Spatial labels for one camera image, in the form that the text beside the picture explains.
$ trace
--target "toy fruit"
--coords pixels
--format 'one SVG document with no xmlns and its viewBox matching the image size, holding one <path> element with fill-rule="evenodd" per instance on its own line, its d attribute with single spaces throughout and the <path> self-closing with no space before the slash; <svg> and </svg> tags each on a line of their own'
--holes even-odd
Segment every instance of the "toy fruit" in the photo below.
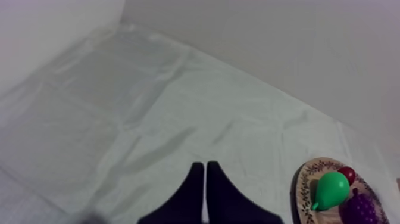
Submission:
<svg viewBox="0 0 400 224">
<path fill-rule="evenodd" d="M 347 201 L 345 208 L 345 223 L 377 224 L 372 199 L 365 194 L 359 194 L 358 189 L 353 189 L 354 196 Z"/>
<path fill-rule="evenodd" d="M 315 203 L 311 209 L 327 210 L 342 203 L 349 194 L 349 181 L 343 173 L 327 172 L 317 184 Z"/>
<path fill-rule="evenodd" d="M 338 172 L 343 173 L 349 181 L 349 185 L 351 186 L 354 183 L 355 172 L 351 167 L 345 166 L 338 170 Z"/>
</svg>

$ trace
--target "purple grapes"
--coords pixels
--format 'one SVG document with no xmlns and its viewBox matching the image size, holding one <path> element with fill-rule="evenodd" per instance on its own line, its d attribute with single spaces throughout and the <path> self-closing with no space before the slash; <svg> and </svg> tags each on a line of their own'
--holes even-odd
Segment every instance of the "purple grapes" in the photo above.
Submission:
<svg viewBox="0 0 400 224">
<path fill-rule="evenodd" d="M 353 189 L 354 196 L 347 201 L 346 219 L 352 223 L 377 224 L 372 199 L 365 194 L 359 194 L 358 189 Z"/>
</svg>

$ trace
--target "fruit platter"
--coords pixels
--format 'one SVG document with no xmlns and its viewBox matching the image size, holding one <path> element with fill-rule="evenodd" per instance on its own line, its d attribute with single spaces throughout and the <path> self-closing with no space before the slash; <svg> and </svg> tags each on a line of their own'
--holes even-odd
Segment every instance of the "fruit platter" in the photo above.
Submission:
<svg viewBox="0 0 400 224">
<path fill-rule="evenodd" d="M 301 224 L 389 224 L 370 186 L 337 160 L 322 157 L 305 163 L 294 191 Z"/>
</svg>

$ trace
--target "wrinkled cloth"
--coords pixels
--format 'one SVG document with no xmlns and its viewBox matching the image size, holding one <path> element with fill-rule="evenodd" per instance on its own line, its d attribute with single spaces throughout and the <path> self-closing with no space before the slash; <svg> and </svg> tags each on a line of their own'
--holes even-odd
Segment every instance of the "wrinkled cloth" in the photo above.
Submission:
<svg viewBox="0 0 400 224">
<path fill-rule="evenodd" d="M 174 193 L 192 162 L 217 160 L 247 197 L 292 223 L 294 173 L 331 157 L 354 167 L 400 220 L 395 178 L 373 140 L 131 24 L 57 58 L 2 96 L 0 113 L 0 166 L 68 214 L 134 223 Z"/>
</svg>

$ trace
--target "green pear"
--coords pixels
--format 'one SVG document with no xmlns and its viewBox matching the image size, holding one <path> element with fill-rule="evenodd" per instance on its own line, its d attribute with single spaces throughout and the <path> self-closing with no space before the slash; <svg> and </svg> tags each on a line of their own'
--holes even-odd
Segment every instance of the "green pear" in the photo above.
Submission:
<svg viewBox="0 0 400 224">
<path fill-rule="evenodd" d="M 317 184 L 315 203 L 311 209 L 327 210 L 344 202 L 350 186 L 346 176 L 339 172 L 327 172 Z"/>
</svg>

